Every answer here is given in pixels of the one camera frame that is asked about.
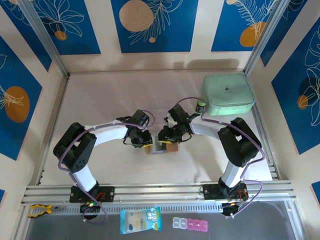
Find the blue packaging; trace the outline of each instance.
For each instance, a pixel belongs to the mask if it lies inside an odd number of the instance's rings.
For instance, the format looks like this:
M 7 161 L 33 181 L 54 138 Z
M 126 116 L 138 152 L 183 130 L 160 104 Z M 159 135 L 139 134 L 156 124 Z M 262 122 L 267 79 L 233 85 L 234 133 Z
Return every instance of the blue packaging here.
M 162 230 L 160 207 L 120 212 L 120 233 L 131 234 L 145 230 Z

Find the floor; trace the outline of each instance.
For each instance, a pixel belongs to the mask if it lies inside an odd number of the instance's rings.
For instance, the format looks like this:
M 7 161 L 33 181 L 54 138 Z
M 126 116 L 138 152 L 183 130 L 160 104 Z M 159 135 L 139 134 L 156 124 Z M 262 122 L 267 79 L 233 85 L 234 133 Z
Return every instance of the floor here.
M 144 109 L 155 115 L 156 124 L 150 132 L 157 135 L 168 110 L 182 98 L 198 97 L 204 77 L 214 73 L 221 72 L 172 70 L 71 75 L 45 159 L 41 184 L 73 183 L 58 169 L 58 160 L 52 153 L 70 124 L 99 125 Z M 196 100 L 186 100 L 181 105 L 192 114 Z M 243 118 L 258 135 L 251 112 L 214 118 L 229 122 L 236 117 Z M 109 141 L 94 148 L 88 165 L 100 184 L 164 184 L 217 181 L 227 163 L 218 139 L 194 135 L 190 141 L 179 145 L 178 152 L 163 154 L 146 154 L 144 149 L 123 145 L 122 140 Z M 267 161 L 253 165 L 245 178 L 271 181 Z

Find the snack package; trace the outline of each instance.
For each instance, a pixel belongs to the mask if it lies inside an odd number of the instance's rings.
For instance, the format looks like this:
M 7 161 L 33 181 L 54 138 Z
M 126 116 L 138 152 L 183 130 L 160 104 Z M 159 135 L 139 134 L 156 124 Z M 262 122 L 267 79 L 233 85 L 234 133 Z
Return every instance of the snack package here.
M 162 230 L 160 207 L 120 212 L 120 233 L 130 234 L 145 230 Z

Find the purple cable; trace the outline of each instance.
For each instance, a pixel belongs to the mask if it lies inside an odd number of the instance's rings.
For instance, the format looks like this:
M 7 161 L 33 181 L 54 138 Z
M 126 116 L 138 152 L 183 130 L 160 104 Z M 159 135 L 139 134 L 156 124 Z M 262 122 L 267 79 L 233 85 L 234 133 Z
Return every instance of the purple cable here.
M 149 125 L 149 126 L 146 126 L 144 127 L 145 129 L 149 129 L 151 128 L 154 124 L 155 124 L 155 116 L 148 110 L 142 110 L 143 112 L 146 112 L 148 114 L 150 114 L 152 116 L 152 124 Z M 101 222 L 91 222 L 91 221 L 88 221 L 88 223 L 90 224 L 95 224 L 95 225 L 103 225 L 104 223 L 106 223 L 107 221 L 107 218 L 108 218 L 108 213 L 106 211 L 106 209 L 102 206 L 102 204 L 100 202 L 98 202 L 93 196 L 91 196 L 86 190 L 84 190 L 84 188 L 78 183 L 77 179 L 75 178 L 75 176 L 70 172 L 70 170 L 68 168 L 65 168 L 65 167 L 62 167 L 62 162 L 64 160 L 64 158 L 66 157 L 67 153 L 70 151 L 70 149 L 73 147 L 73 145 L 83 136 L 85 135 L 86 133 L 89 133 L 91 131 L 94 131 L 94 130 L 97 130 L 97 129 L 102 129 L 102 128 L 107 128 L 107 127 L 111 127 L 111 126 L 133 126 L 133 127 L 137 127 L 137 128 L 143 128 L 143 126 L 141 125 L 137 125 L 137 124 L 131 124 L 131 123 L 105 123 L 105 124 L 102 124 L 102 125 L 98 125 L 96 127 L 91 127 L 85 131 L 83 131 L 82 133 L 80 133 L 71 143 L 70 145 L 66 148 L 66 150 L 64 151 L 64 153 L 62 154 L 62 156 L 60 157 L 59 159 L 59 163 L 58 163 L 58 168 L 60 170 L 63 170 L 63 171 L 66 171 L 68 172 L 69 176 L 71 177 L 71 179 L 74 181 L 75 185 L 85 194 L 87 195 L 92 201 L 94 201 L 95 204 L 97 204 L 101 209 L 102 211 L 104 212 L 104 220 L 101 221 Z M 84 219 L 84 216 L 85 216 L 85 212 L 84 211 L 82 213 L 82 217 Z
M 187 100 L 187 99 L 197 99 L 197 100 L 200 100 L 200 101 L 204 102 L 205 105 L 208 106 L 208 102 L 206 102 L 205 100 L 203 100 L 203 99 L 201 99 L 201 98 L 199 98 L 199 97 L 193 97 L 193 96 L 191 96 L 191 97 L 185 97 L 185 98 L 181 99 L 181 100 L 178 101 L 174 106 L 178 105 L 179 103 L 181 103 L 182 101 Z M 242 130 L 239 129 L 238 127 L 236 127 L 236 126 L 234 126 L 234 125 L 232 125 L 232 124 L 230 124 L 230 123 L 227 123 L 227 122 L 204 118 L 204 114 L 205 114 L 207 111 L 208 111 L 208 107 L 206 107 L 205 110 L 204 110 L 204 112 L 201 114 L 201 119 L 202 119 L 203 121 L 209 122 L 209 123 L 214 123 L 214 124 L 225 125 L 225 126 L 228 126 L 228 127 L 231 127 L 231 128 L 233 128 L 233 129 L 235 129 L 238 133 L 240 133 L 241 135 L 243 135 L 244 137 L 246 137 L 246 138 L 259 150 L 259 152 L 260 152 L 261 155 L 262 155 L 261 158 L 249 162 L 249 163 L 245 166 L 245 168 L 244 168 L 244 170 L 243 170 L 243 172 L 242 172 L 242 174 L 241 174 L 241 176 L 240 176 L 240 179 L 242 179 L 244 182 L 251 182 L 251 183 L 260 184 L 260 186 L 261 186 L 261 187 L 260 187 L 260 190 L 256 193 L 256 195 L 254 195 L 254 196 L 252 197 L 252 199 L 251 199 L 245 206 L 243 206 L 243 208 L 241 208 L 241 209 L 240 209 L 237 213 L 235 213 L 233 216 L 230 216 L 230 217 L 229 217 L 229 218 L 231 218 L 231 217 L 234 218 L 236 215 L 238 215 L 238 214 L 241 213 L 244 209 L 246 209 L 246 208 L 256 199 L 256 197 L 262 192 L 264 185 L 263 185 L 263 183 L 262 183 L 261 181 L 243 179 L 243 176 L 245 175 L 245 173 L 246 173 L 246 171 L 248 170 L 248 168 L 249 168 L 250 165 L 263 161 L 263 160 L 266 158 L 266 155 L 265 155 L 264 151 L 262 150 L 262 148 L 261 148 L 248 134 L 246 134 L 244 131 L 242 131 Z

